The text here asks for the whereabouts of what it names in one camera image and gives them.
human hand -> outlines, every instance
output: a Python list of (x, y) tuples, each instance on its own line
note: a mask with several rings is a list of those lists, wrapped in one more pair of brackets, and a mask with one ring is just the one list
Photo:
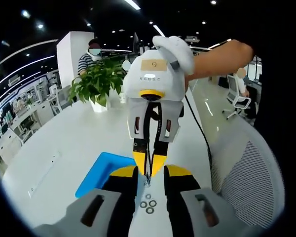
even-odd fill
[(249, 97), (250, 94), (249, 94), (248, 90), (246, 89), (246, 91), (244, 93), (241, 93), (241, 95), (243, 97)]

potted plant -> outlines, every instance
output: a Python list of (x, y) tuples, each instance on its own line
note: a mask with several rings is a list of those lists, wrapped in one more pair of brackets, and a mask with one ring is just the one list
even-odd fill
[(120, 94), (125, 75), (120, 63), (104, 58), (73, 80), (68, 100), (78, 96), (83, 103), (90, 101), (95, 112), (105, 111), (110, 107), (110, 89)]

white table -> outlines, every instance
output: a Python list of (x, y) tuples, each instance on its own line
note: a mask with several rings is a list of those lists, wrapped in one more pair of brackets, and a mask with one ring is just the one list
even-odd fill
[[(199, 120), (190, 90), (187, 96)], [(169, 144), (166, 163), (189, 169), (201, 187), (210, 187), (206, 143), (185, 99), (184, 105), (185, 115), (179, 120), (181, 128), (174, 143)], [(117, 106), (119, 109), (96, 114), (90, 104), (78, 101), (36, 132), (15, 156), (2, 183), (16, 211), (30, 227), (54, 224), (65, 215), (67, 206), (76, 200), (77, 188), (101, 152), (132, 157), (133, 140), (127, 128), (126, 105)], [(154, 137), (152, 131), (157, 123), (151, 124)], [(45, 174), (53, 155), (57, 154), (59, 158)], [(29, 197), (28, 191), (35, 186), (36, 192)], [(152, 178), (149, 188), (144, 189), (143, 180), (140, 181), (136, 202), (146, 193), (157, 201), (157, 207), (152, 215), (146, 214), (143, 208), (136, 210), (129, 236), (172, 236), (163, 170)]]

computer monitor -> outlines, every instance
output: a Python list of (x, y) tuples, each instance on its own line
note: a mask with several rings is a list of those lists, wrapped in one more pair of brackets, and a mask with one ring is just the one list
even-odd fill
[(263, 83), (263, 74), (260, 74), (259, 82), (260, 82), (261, 84)]

mesh chair back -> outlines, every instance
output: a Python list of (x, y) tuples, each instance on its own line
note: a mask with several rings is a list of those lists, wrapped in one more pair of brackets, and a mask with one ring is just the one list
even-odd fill
[(70, 93), (70, 85), (62, 88), (61, 90), (57, 91), (57, 104), (61, 106), (64, 103), (67, 103), (67, 98), (69, 97)]
[(236, 116), (211, 150), (213, 191), (246, 224), (269, 227), (284, 209), (285, 191), (277, 161), (262, 136)]
[(229, 91), (227, 94), (227, 98), (230, 101), (234, 101), (236, 97), (239, 96), (238, 83), (236, 81), (236, 78), (233, 76), (228, 75), (227, 78), (229, 83)]

